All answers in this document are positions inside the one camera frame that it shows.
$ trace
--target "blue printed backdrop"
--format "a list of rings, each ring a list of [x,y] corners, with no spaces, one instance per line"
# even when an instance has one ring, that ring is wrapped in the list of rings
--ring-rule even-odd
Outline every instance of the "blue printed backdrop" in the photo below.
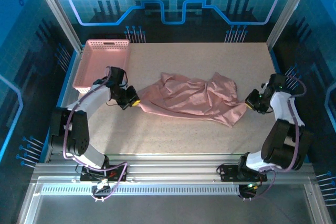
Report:
[[[0,9],[0,222],[16,223],[72,48],[45,0]]]
[[[277,41],[280,69],[297,66],[307,95],[297,100],[303,121],[315,133],[310,160],[317,174],[336,173],[336,0],[301,0]],[[336,221],[334,208],[332,216]]]
[[[104,37],[139,42],[126,29],[132,25],[146,30],[146,42],[266,41],[286,1],[60,0],[83,43]]]

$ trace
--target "pink cloth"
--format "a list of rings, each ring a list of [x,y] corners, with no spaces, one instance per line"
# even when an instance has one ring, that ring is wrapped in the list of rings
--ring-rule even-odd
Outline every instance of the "pink cloth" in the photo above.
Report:
[[[161,73],[161,79],[138,92],[144,112],[175,118],[213,120],[232,127],[245,113],[236,83],[219,73],[209,81]]]

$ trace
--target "pink plastic basket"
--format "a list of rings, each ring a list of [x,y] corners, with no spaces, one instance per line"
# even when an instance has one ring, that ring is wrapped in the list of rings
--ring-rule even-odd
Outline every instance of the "pink plastic basket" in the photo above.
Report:
[[[72,86],[85,94],[96,80],[106,76],[107,66],[119,67],[127,71],[131,53],[129,44],[126,39],[88,40]]]

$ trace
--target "ventilation grille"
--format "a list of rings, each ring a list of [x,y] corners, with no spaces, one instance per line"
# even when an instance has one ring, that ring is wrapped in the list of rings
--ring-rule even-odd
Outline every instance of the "ventilation grille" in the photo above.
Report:
[[[90,195],[91,185],[44,185],[45,195]],[[106,195],[105,190],[99,195]],[[115,195],[238,195],[238,185],[119,185]]]

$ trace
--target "pink fabric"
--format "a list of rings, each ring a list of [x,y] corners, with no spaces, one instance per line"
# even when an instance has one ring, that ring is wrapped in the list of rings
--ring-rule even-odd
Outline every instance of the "pink fabric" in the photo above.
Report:
[[[161,73],[161,79],[138,92],[144,112],[175,118],[213,120],[232,127],[245,113],[236,83],[219,73],[209,81]]]

